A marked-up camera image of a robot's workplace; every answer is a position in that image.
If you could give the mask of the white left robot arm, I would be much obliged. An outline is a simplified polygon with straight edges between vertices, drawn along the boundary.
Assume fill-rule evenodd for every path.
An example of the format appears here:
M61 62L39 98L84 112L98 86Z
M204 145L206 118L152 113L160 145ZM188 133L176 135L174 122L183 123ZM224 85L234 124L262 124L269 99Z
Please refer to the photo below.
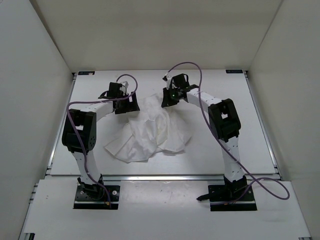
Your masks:
M93 199L104 195L102 175L98 171L93 149L97 142L97 122L109 114L126 114L140 110L135 92L128 93L128 82L111 82L109 89L98 100L75 102L69 108L62 132L62 144L75 158L79 171L79 183L87 186Z

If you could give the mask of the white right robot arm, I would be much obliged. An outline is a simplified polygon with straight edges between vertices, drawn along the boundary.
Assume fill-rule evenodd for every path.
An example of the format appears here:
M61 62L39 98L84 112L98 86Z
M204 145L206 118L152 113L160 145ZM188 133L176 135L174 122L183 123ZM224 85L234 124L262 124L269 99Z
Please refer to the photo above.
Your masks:
M236 200L242 195L242 188L235 183L243 178L244 171L237 163L240 158L238 140L241 122L234 102L227 99L216 98L204 91L200 91L196 84L189 83L187 74L163 77L166 87L163 88L163 108L177 105L180 101L202 107L208 114L208 122L213 136L222 145L224 161L224 178L230 184L224 187L224 195L229 200Z

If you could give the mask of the white skirt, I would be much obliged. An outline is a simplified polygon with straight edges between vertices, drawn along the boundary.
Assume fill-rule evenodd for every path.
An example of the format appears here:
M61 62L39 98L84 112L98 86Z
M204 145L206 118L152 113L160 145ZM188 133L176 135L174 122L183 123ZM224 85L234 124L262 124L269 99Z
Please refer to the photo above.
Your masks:
M172 107L162 108L160 93L138 99L140 111L127 113L127 123L106 142L104 149L125 163L146 162L160 152L182 152L192 131Z

